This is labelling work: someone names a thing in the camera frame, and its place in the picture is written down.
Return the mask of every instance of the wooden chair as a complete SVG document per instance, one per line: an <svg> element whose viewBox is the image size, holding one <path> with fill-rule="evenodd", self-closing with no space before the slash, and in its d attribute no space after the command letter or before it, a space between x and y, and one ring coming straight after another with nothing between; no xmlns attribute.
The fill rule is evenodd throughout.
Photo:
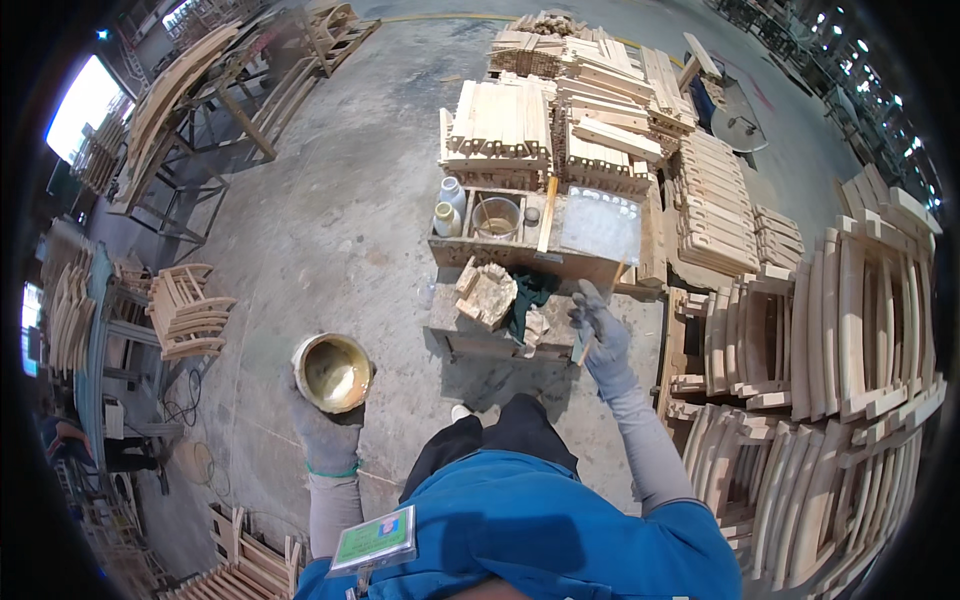
<svg viewBox="0 0 960 600"><path fill-rule="evenodd" d="M159 338L162 360L185 356L220 354L229 310L237 300L204 295L206 278L213 267L189 264L161 270L150 287L147 314Z"/></svg>

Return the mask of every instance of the gray arm sleeve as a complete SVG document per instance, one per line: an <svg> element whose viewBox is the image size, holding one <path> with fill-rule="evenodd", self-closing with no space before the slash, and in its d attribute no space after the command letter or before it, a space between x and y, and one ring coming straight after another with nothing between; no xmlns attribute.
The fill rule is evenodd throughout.
<svg viewBox="0 0 960 600"><path fill-rule="evenodd" d="M350 477L322 477L310 473L310 553L315 559L332 557L340 532L363 522L360 484Z"/></svg>
<svg viewBox="0 0 960 600"><path fill-rule="evenodd" d="M635 385L608 401L623 436L627 463L647 515L661 504L680 498L695 499L684 461L667 435L653 407Z"/></svg>

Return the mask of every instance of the yellow floor line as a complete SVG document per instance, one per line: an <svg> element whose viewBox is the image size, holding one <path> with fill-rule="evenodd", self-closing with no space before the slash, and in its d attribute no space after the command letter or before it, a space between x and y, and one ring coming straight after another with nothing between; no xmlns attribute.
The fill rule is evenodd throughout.
<svg viewBox="0 0 960 600"><path fill-rule="evenodd" d="M421 21L425 19L482 19L485 21L516 21L520 17L510 16L508 14L481 14L476 12L438 12L436 14L408 14L406 16L388 16L386 18L380 19L383 23L400 23L403 21ZM640 49L640 44L635 41L631 41L626 37L615 37L615 40L623 44L624 46L630 46L631 48ZM679 60L670 57L670 62L673 62L680 68L684 68L684 64Z"/></svg>

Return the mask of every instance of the blue jacket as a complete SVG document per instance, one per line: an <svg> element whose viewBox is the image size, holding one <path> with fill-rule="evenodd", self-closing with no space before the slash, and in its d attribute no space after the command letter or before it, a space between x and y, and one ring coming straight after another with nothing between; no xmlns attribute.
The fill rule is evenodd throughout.
<svg viewBox="0 0 960 600"><path fill-rule="evenodd" d="M375 571L371 599L446 597L491 575L531 598L740 597L736 559L703 505L626 516L569 470L526 454L475 452L407 504L417 506L419 555ZM297 600L342 600L356 586L355 575L325 579L329 563L303 570Z"/></svg>

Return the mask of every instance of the black pants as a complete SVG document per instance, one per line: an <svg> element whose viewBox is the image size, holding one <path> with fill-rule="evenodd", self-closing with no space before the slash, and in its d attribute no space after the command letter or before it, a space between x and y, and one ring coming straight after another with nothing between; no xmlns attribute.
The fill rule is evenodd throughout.
<svg viewBox="0 0 960 600"><path fill-rule="evenodd" d="M107 458L107 471L111 473L129 473L136 470L154 470L156 458L143 454L126 454L127 448L139 448L143 438L124 438L123 440L104 440L104 454Z"/></svg>
<svg viewBox="0 0 960 600"><path fill-rule="evenodd" d="M430 438L410 470L399 502L406 502L438 469L481 448L522 452L577 474L577 457L566 449L566 444L547 420L546 410L533 396L517 394L500 411L496 425L484 429L480 419L470 415Z"/></svg>

